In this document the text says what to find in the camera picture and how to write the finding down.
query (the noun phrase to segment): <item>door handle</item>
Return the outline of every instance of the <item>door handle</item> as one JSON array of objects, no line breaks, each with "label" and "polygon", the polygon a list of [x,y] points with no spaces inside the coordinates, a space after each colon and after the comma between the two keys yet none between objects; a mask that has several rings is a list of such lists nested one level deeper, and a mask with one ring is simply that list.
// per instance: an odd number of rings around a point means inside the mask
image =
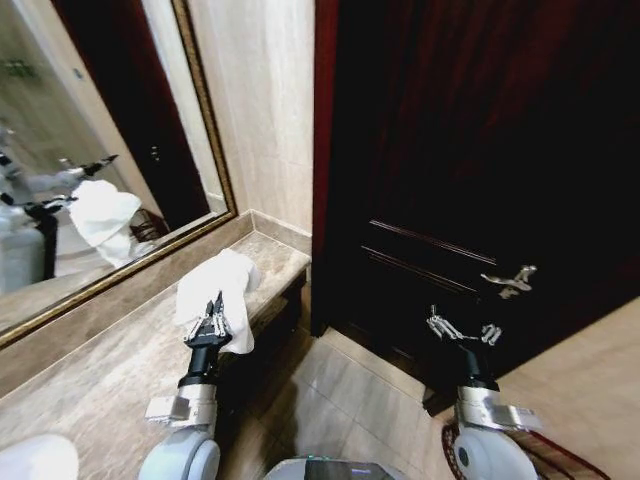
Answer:
[{"label": "door handle", "polygon": [[535,265],[524,265],[513,278],[501,278],[487,275],[486,273],[481,273],[480,276],[487,282],[495,283],[496,285],[505,285],[505,288],[503,288],[498,295],[506,300],[513,295],[518,295],[520,292],[531,291],[533,287],[529,285],[529,277],[536,273],[537,270]]}]

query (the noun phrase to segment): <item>door frame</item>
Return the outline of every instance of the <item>door frame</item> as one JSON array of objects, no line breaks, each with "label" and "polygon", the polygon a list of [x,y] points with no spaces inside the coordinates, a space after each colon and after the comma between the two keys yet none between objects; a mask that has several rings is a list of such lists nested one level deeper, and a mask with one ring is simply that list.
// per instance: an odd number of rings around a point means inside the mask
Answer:
[{"label": "door frame", "polygon": [[316,2],[314,109],[313,109],[313,239],[312,281],[320,295],[311,299],[311,334],[321,336],[327,329],[323,298],[328,278],[325,273],[325,244],[333,126],[334,79],[338,41],[340,0]]}]

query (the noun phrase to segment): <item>floor tile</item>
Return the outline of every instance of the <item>floor tile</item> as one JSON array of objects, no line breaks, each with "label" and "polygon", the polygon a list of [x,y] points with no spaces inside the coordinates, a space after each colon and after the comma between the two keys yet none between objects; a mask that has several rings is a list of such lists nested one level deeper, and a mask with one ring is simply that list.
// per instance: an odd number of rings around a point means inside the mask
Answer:
[{"label": "floor tile", "polygon": [[294,374],[354,418],[373,374],[324,342],[316,342]]},{"label": "floor tile", "polygon": [[407,461],[405,459],[355,422],[351,426],[351,431],[344,442],[340,458],[354,462],[373,462],[380,465],[389,465],[401,472],[407,471]]},{"label": "floor tile", "polygon": [[333,328],[328,328],[320,338],[320,341],[333,346],[414,400],[422,401],[424,394],[424,384],[422,382],[406,374],[398,367],[391,365],[340,332]]},{"label": "floor tile", "polygon": [[275,437],[252,415],[243,413],[230,431],[222,437],[216,436],[220,442],[221,461],[218,479],[254,478],[263,470],[265,459]]},{"label": "floor tile", "polygon": [[403,472],[407,476],[407,480],[432,480],[431,477],[428,477],[426,473],[421,472],[413,465],[407,465],[407,469],[403,470]]},{"label": "floor tile", "polygon": [[453,479],[449,464],[442,449],[441,420],[431,418],[423,411],[418,420],[409,464],[425,472],[427,478]]},{"label": "floor tile", "polygon": [[409,460],[422,406],[387,382],[373,377],[356,421]]},{"label": "floor tile", "polygon": [[298,368],[293,374],[294,377],[313,386],[316,378],[324,373],[325,364],[332,351],[334,350],[330,345],[321,341],[315,341],[300,365],[298,365]]},{"label": "floor tile", "polygon": [[296,330],[277,354],[269,359],[265,369],[268,373],[257,382],[248,402],[249,411],[258,417],[274,435],[282,431],[282,427],[293,412],[300,390],[307,388],[305,382],[292,378],[292,374],[312,348],[313,343],[314,340],[307,332]]},{"label": "floor tile", "polygon": [[280,384],[278,395],[271,401],[265,403],[259,401],[260,407],[255,408],[256,403],[250,406],[251,411],[259,411],[260,422],[269,430],[272,435],[280,435],[287,422],[295,412],[296,407],[312,388],[300,379],[289,378],[284,384]]},{"label": "floor tile", "polygon": [[[338,371],[338,366],[335,364],[340,362],[335,360],[336,357],[346,358],[341,353],[336,352],[329,358],[327,370],[335,369]],[[355,418],[365,401],[367,388],[373,378],[373,374],[360,364],[347,358],[346,364],[340,370],[339,375],[335,377],[337,378],[333,382],[319,381],[317,389],[343,412]]]},{"label": "floor tile", "polygon": [[296,455],[338,457],[353,420],[327,398],[309,387],[278,437]]},{"label": "floor tile", "polygon": [[294,458],[293,452],[287,451],[279,442],[275,442],[267,452],[263,464],[253,476],[255,480],[262,480],[278,463],[289,458]]}]

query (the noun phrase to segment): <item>baseboard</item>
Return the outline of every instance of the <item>baseboard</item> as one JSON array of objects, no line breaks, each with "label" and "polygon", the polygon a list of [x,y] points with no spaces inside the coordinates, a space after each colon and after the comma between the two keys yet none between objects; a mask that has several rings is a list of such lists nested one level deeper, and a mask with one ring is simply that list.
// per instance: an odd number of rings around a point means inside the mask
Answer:
[{"label": "baseboard", "polygon": [[309,233],[257,210],[250,210],[250,212],[256,231],[306,255],[311,255],[311,235]]}]

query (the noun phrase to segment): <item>bathroom counter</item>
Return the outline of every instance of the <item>bathroom counter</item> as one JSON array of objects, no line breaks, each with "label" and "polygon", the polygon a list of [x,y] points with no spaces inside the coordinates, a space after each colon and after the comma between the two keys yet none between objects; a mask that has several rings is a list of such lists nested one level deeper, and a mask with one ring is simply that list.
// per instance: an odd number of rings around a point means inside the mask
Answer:
[{"label": "bathroom counter", "polygon": [[[245,296],[252,320],[309,264],[307,255],[258,232],[230,248],[262,272],[259,288]],[[176,289],[170,286],[0,399],[0,448],[58,433],[78,449],[79,478],[135,478],[147,453],[169,433],[144,420],[147,404],[174,395],[189,362],[184,328],[172,323]]]}]

